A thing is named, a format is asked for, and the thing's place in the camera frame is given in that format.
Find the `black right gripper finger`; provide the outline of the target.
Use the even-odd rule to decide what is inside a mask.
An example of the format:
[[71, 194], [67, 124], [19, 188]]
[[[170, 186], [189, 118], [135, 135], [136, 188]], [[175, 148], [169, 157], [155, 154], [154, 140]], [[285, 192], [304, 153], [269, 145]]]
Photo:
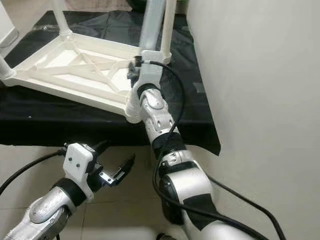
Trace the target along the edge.
[[140, 77], [141, 58], [133, 57], [128, 63], [127, 78], [131, 83], [136, 83]]

